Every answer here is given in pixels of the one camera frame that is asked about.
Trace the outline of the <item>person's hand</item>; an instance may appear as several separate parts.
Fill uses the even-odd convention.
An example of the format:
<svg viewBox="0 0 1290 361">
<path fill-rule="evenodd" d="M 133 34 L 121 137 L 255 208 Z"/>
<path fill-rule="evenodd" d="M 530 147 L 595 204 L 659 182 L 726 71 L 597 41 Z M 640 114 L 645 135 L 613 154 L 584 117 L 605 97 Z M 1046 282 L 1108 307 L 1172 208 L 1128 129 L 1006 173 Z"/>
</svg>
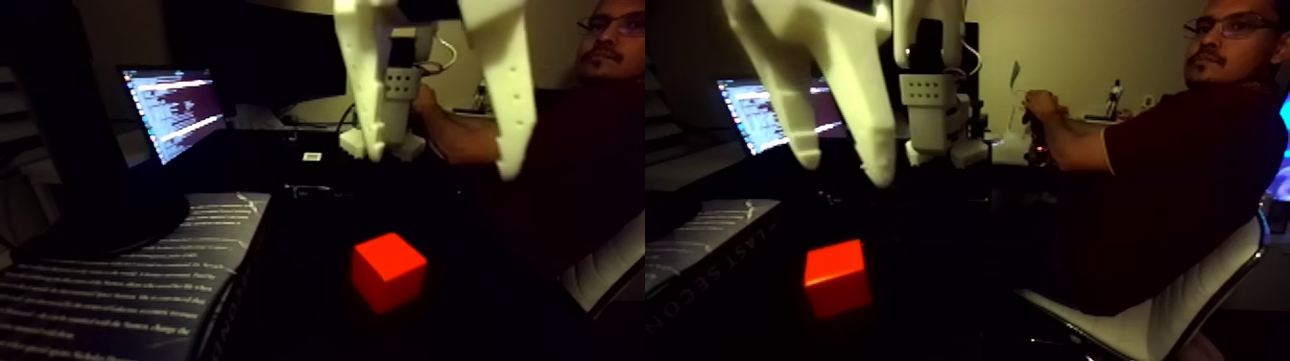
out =
<svg viewBox="0 0 1290 361">
<path fill-rule="evenodd" d="M 1049 90 L 1032 89 L 1026 92 L 1023 106 L 1032 117 L 1050 128 L 1066 119 L 1066 106 Z"/>
</svg>

